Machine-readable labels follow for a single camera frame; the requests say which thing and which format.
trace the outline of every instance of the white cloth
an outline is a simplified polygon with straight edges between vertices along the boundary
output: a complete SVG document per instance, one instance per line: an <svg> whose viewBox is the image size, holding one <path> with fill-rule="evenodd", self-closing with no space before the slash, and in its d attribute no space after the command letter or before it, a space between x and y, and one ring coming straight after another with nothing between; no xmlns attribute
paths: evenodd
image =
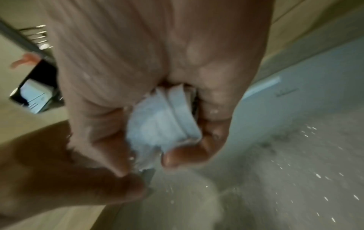
<svg viewBox="0 0 364 230"><path fill-rule="evenodd" d="M182 84L157 87L129 117L126 138L136 155L135 169L154 167L161 153L197 144L202 133L192 114L196 91Z"/></svg>

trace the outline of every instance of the washcloth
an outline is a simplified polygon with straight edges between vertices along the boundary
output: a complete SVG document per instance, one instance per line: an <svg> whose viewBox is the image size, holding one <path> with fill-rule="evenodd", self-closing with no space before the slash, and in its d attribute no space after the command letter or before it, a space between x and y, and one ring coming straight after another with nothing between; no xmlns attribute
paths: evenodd
<svg viewBox="0 0 364 230"><path fill-rule="evenodd" d="M196 91L182 84L157 87L134 106L126 138L135 154L135 169L153 168L161 154L201 140L193 115L195 98Z"/></svg>

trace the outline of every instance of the white towel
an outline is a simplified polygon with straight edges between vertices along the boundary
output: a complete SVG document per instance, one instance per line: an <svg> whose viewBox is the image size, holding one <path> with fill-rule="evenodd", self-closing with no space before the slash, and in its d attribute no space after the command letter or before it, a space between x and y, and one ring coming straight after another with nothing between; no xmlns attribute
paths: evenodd
<svg viewBox="0 0 364 230"><path fill-rule="evenodd" d="M153 168L160 154L201 140L192 114L195 97L196 91L182 84L157 87L133 108L126 137L136 156L135 169Z"/></svg>

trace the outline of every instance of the skin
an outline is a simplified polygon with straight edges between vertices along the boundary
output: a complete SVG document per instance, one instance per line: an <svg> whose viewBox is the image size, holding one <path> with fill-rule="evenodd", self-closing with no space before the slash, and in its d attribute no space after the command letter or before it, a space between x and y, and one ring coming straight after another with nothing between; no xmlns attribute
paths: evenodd
<svg viewBox="0 0 364 230"><path fill-rule="evenodd" d="M141 197L143 184L130 175L125 124L132 105L160 84L197 89L203 133L198 145L165 154L162 165L175 169L212 158L224 145L233 111L263 57L273 5L272 0L41 3L69 112L71 144L106 169L72 165L64 123L1 146L0 214L5 220L59 206ZM9 198L13 202L3 202Z"/></svg>

